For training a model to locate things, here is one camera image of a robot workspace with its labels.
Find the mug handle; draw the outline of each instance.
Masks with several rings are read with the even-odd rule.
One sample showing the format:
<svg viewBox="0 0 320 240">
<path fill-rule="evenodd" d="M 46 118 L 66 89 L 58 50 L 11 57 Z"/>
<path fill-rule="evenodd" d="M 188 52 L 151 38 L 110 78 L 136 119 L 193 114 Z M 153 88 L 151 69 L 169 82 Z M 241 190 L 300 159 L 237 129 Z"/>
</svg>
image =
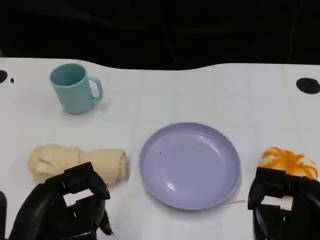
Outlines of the mug handle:
<svg viewBox="0 0 320 240">
<path fill-rule="evenodd" d="M 100 80 L 95 77 L 95 76 L 88 76 L 88 79 L 95 82 L 96 86 L 98 87 L 99 90 L 99 96 L 94 96 L 93 101 L 95 104 L 99 103 L 101 99 L 104 97 L 104 90 L 102 88 Z"/>
</svg>

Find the white tabletop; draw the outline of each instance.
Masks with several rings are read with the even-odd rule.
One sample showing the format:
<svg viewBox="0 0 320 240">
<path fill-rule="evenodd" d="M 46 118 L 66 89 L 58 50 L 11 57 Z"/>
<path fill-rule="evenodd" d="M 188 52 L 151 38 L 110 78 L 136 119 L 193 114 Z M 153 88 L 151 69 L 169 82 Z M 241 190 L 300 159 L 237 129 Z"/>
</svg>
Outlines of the white tabletop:
<svg viewBox="0 0 320 240">
<path fill-rule="evenodd" d="M 63 113 L 49 73 L 64 63 L 80 63 L 101 80 L 105 97 L 94 110 Z M 8 199 L 6 236 L 36 185 L 26 163 L 37 145 L 126 150 L 130 177 L 110 188 L 106 202 L 115 236 L 98 232 L 99 240 L 253 238 L 252 212 L 245 203 L 190 212 L 167 207 L 146 193 L 139 151 L 148 136 L 167 124 L 203 123 L 232 141 L 241 158 L 242 183 L 230 201 L 247 199 L 257 164 L 270 146 L 305 154 L 320 166 L 320 94 L 305 94 L 296 87 L 302 77 L 320 80 L 320 66 L 220 64 L 151 71 L 69 59 L 0 58 L 0 70 L 8 72 L 0 84 L 0 190 Z"/>
</svg>

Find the rolled towel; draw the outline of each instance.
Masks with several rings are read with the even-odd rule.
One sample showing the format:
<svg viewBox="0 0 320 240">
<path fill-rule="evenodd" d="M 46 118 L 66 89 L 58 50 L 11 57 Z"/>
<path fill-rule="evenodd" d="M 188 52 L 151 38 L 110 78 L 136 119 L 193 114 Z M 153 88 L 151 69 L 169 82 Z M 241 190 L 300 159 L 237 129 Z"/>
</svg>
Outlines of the rolled towel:
<svg viewBox="0 0 320 240">
<path fill-rule="evenodd" d="M 94 170 L 102 177 L 106 185 L 127 176 L 128 161 L 122 149 L 99 149 L 81 151 L 77 147 L 65 147 L 55 144 L 37 146 L 29 156 L 28 167 L 38 183 L 62 174 L 64 170 L 91 162 Z"/>
<path fill-rule="evenodd" d="M 317 165 L 311 159 L 278 147 L 268 148 L 264 152 L 259 166 L 267 169 L 283 170 L 294 176 L 310 179 L 318 178 Z"/>
</svg>

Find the towel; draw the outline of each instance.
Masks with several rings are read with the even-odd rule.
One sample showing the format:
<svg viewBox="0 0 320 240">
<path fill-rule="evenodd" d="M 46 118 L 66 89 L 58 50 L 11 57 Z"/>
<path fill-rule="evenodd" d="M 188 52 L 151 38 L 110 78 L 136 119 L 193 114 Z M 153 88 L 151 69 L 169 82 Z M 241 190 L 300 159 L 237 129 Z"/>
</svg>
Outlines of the towel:
<svg viewBox="0 0 320 240">
<path fill-rule="evenodd" d="M 37 146 L 29 156 L 28 167 L 38 183 L 62 174 L 64 170 L 91 162 L 94 171 L 106 185 L 127 176 L 128 161 L 123 149 L 99 149 L 81 151 L 77 147 L 65 147 L 55 144 Z"/>
</svg>

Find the orange toy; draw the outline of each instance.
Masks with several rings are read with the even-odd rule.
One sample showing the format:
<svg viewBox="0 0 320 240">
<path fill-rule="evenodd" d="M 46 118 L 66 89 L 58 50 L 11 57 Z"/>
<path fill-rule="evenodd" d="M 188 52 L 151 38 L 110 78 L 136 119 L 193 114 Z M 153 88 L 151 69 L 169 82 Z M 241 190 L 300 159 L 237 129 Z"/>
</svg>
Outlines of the orange toy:
<svg viewBox="0 0 320 240">
<path fill-rule="evenodd" d="M 318 178 L 317 165 L 311 159 L 278 147 L 270 147 L 264 152 L 260 167 L 284 170 L 294 176 Z"/>
</svg>

